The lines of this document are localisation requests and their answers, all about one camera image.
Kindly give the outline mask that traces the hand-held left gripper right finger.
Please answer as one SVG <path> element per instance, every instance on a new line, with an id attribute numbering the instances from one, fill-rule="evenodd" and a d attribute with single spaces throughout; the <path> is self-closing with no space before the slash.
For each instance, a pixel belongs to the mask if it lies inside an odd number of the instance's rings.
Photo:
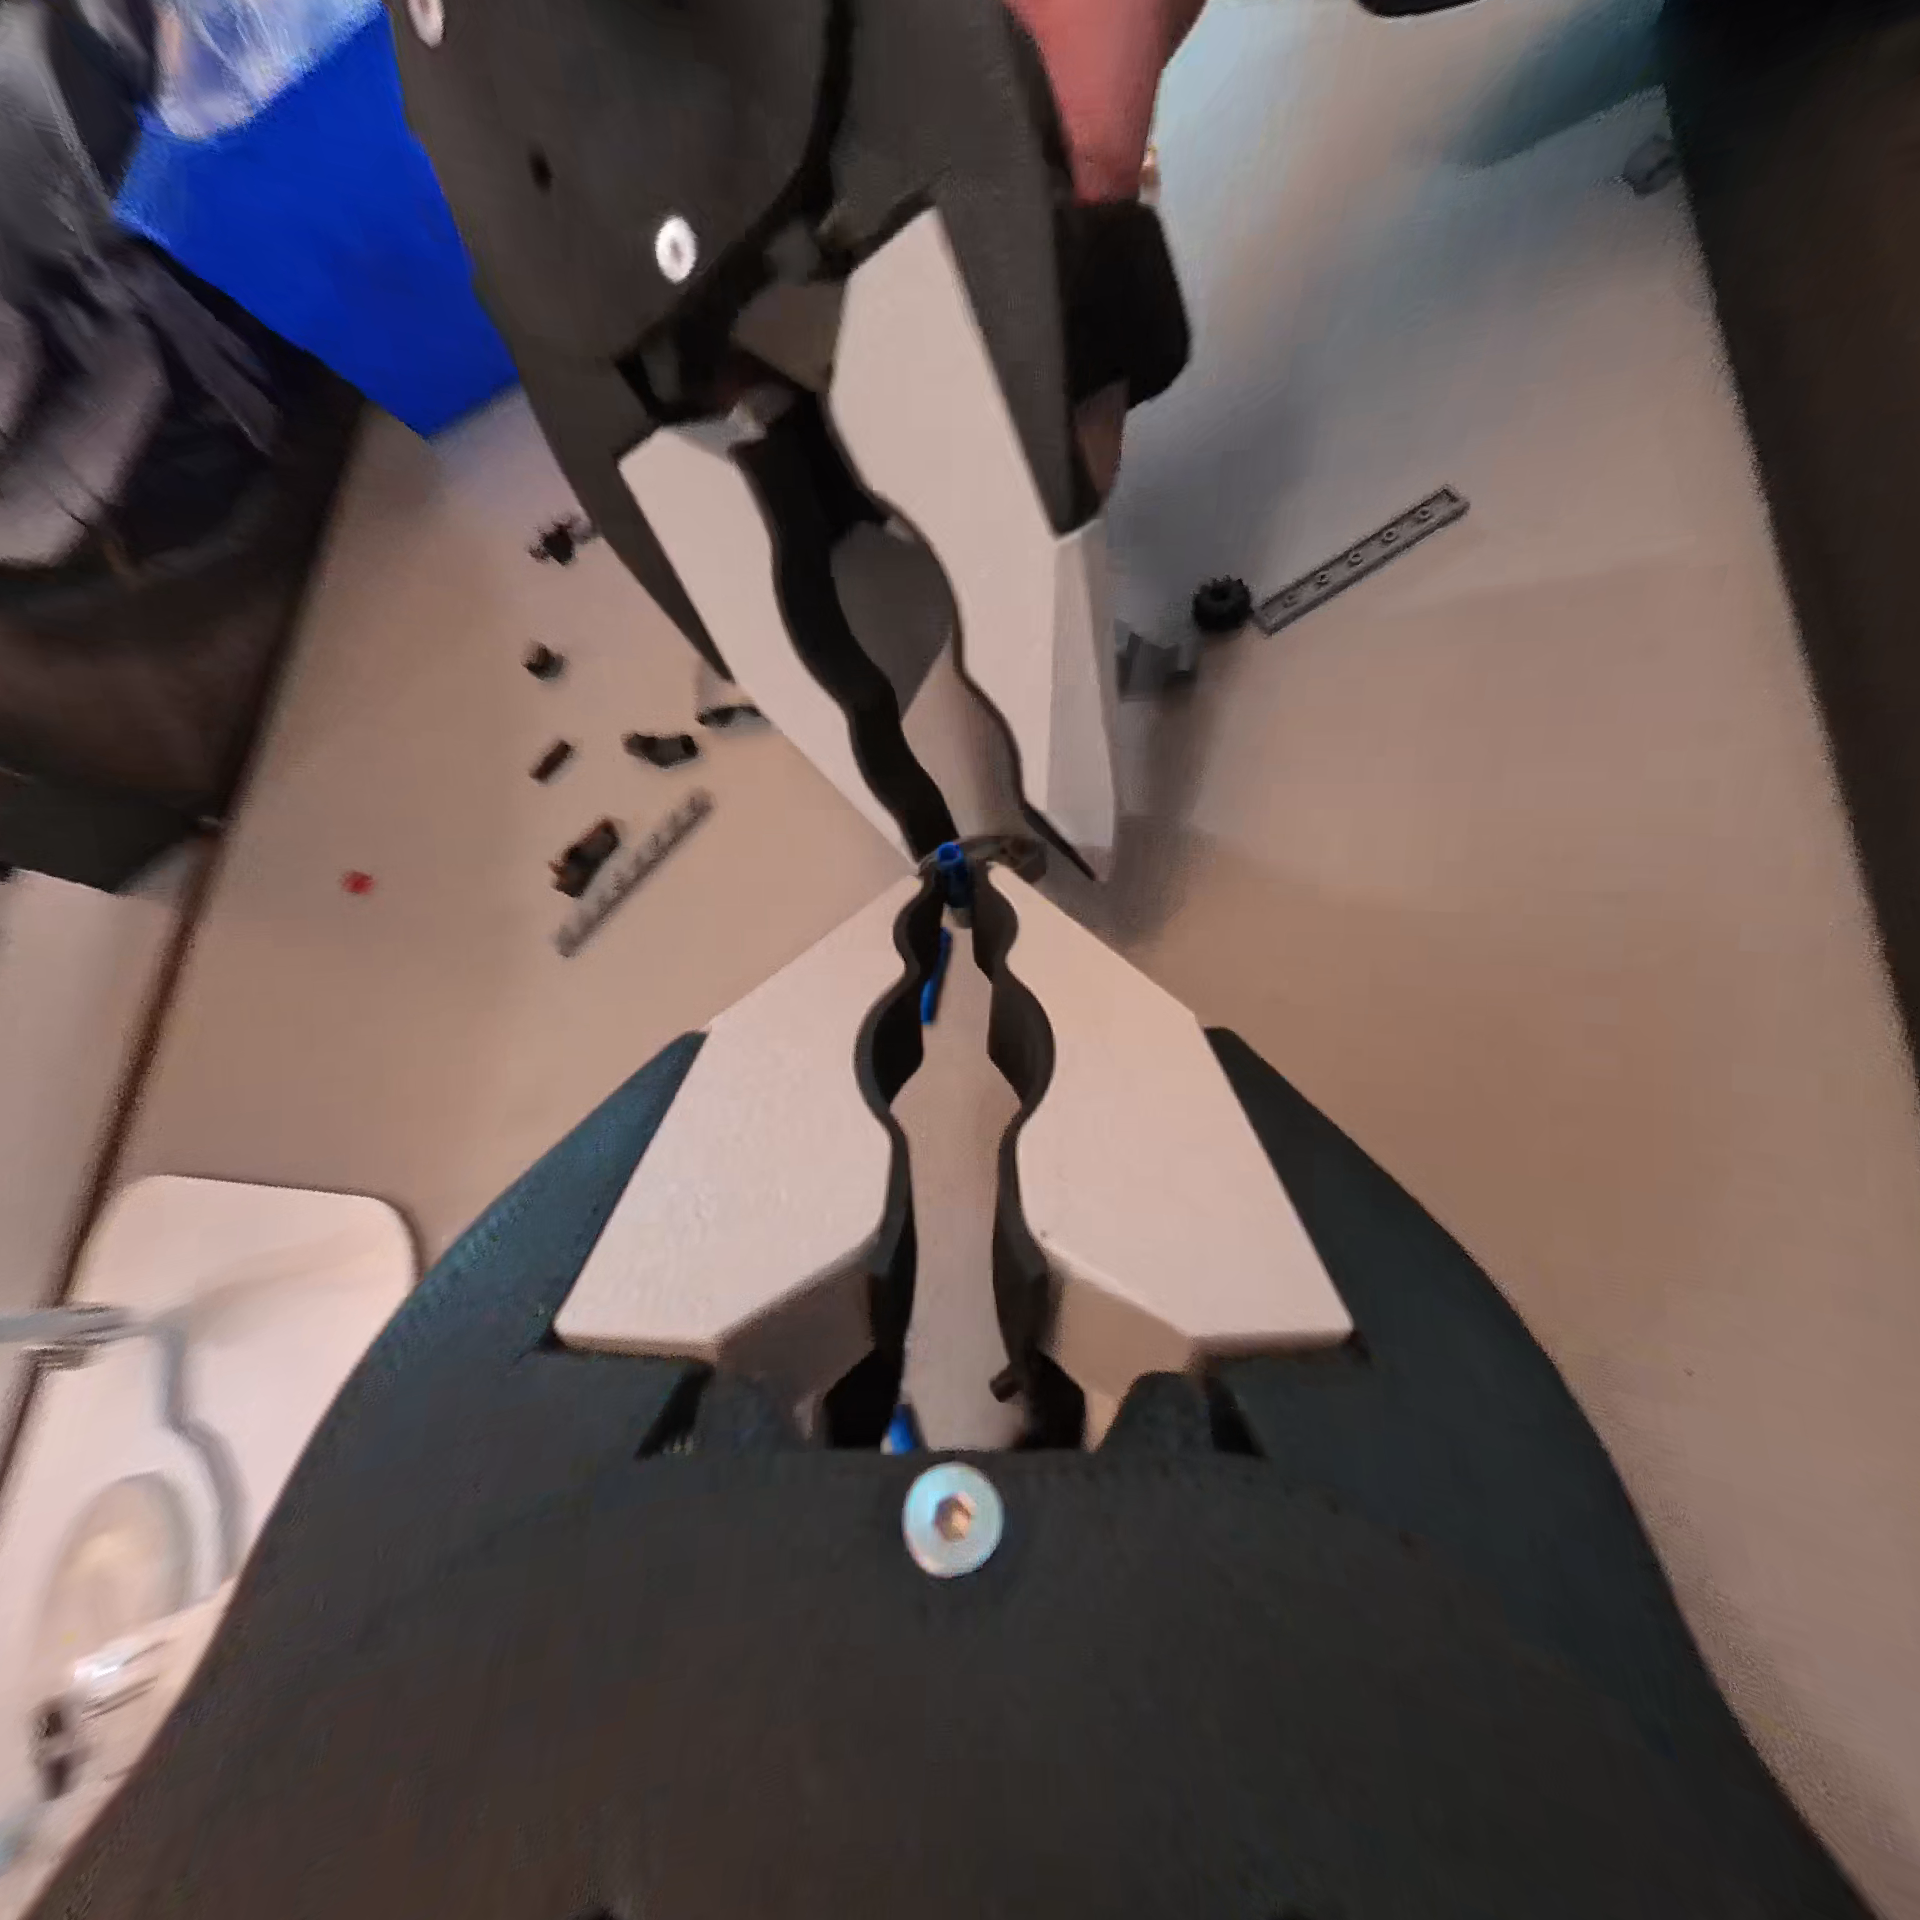
<path id="1" fill-rule="evenodd" d="M 992 1289 L 1019 1404 L 1345 1345 L 1352 1309 L 1195 1012 L 1033 884 L 977 888 L 1000 1140 Z"/>

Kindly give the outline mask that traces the clear plastic bag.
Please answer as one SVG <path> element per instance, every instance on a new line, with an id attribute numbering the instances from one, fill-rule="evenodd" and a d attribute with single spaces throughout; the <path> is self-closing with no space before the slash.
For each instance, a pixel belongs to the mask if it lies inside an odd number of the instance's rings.
<path id="1" fill-rule="evenodd" d="M 379 3 L 155 3 L 151 112 L 190 139 L 241 129 L 378 12 Z"/>

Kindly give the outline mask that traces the long dark grey lego plate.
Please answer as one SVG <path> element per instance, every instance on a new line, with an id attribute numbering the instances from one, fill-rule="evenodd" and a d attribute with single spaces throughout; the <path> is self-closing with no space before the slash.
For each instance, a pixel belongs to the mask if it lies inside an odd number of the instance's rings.
<path id="1" fill-rule="evenodd" d="M 1318 563 L 1306 574 L 1273 589 L 1254 608 L 1254 624 L 1264 635 L 1278 635 L 1288 626 L 1329 606 L 1341 595 L 1379 576 L 1394 561 L 1423 541 L 1467 520 L 1472 504 L 1455 486 L 1441 486 L 1394 520 L 1384 521 L 1374 532 L 1359 538 Z"/>

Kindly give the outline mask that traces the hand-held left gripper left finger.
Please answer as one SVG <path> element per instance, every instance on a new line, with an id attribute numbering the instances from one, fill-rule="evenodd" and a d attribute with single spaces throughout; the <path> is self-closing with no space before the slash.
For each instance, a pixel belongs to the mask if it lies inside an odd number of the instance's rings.
<path id="1" fill-rule="evenodd" d="M 803 1419 L 879 1348 L 904 1146 L 874 1022 L 923 904 L 887 888 L 709 1022 L 558 1309 L 566 1348 L 703 1363 Z"/>

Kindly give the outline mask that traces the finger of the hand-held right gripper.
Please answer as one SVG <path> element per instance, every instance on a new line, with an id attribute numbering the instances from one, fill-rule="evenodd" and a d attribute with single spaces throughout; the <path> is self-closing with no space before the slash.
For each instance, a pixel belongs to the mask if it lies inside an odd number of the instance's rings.
<path id="1" fill-rule="evenodd" d="M 947 840 L 894 683 L 854 635 L 794 420 L 666 426 L 617 461 L 725 675 L 901 854 Z"/>
<path id="2" fill-rule="evenodd" d="M 1118 622 L 1105 512 L 1051 526 L 937 209 L 854 270 L 839 324 L 839 443 L 939 564 L 954 669 L 1023 814 L 1081 874 L 1110 877 Z"/>

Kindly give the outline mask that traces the white magnifier stand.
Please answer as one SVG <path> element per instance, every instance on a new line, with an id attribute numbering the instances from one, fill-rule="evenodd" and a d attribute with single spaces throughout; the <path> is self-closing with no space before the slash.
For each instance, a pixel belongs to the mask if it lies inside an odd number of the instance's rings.
<path id="1" fill-rule="evenodd" d="M 5 1322 L 5 1874 L 105 1804 L 202 1664 L 299 1454 L 418 1281 L 368 1196 L 151 1177 L 71 1302 Z"/>

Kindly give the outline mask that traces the blue plastic bin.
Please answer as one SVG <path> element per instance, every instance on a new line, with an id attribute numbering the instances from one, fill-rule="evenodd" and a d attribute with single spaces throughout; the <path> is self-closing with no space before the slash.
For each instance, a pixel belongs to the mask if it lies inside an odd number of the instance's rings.
<path id="1" fill-rule="evenodd" d="M 517 382 L 410 131 L 385 5 L 241 129 L 179 137 L 151 102 L 114 209 L 424 436 Z"/>

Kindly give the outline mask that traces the person's right hand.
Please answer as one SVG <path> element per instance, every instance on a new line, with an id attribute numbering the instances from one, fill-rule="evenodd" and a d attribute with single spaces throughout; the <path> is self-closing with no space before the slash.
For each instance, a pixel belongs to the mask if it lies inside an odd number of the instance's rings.
<path id="1" fill-rule="evenodd" d="M 1081 201 L 1141 187 L 1161 78 L 1203 3 L 1011 3 L 1041 51 Z"/>

